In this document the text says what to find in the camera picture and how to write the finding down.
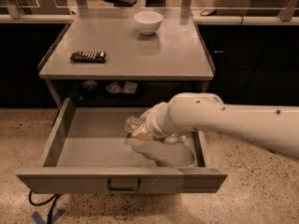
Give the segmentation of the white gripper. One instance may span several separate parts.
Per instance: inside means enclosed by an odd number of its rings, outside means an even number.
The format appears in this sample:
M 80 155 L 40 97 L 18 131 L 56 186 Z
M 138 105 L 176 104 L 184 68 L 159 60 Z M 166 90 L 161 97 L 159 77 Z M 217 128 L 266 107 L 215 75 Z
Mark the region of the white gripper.
M 165 137 L 169 129 L 168 125 L 170 124 L 168 103 L 159 103 L 155 105 L 142 113 L 139 118 L 145 119 L 146 124 L 134 124 L 132 126 L 132 137 L 141 140 L 152 140 L 153 137 Z

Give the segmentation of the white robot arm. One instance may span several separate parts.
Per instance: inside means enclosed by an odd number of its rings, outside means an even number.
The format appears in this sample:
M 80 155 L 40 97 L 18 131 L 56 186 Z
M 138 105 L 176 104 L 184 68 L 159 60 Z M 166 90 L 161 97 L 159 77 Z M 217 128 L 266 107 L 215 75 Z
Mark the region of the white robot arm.
M 299 107 L 227 105 L 213 93 L 180 93 L 141 115 L 133 136 L 164 139 L 173 133 L 217 132 L 299 160 Z

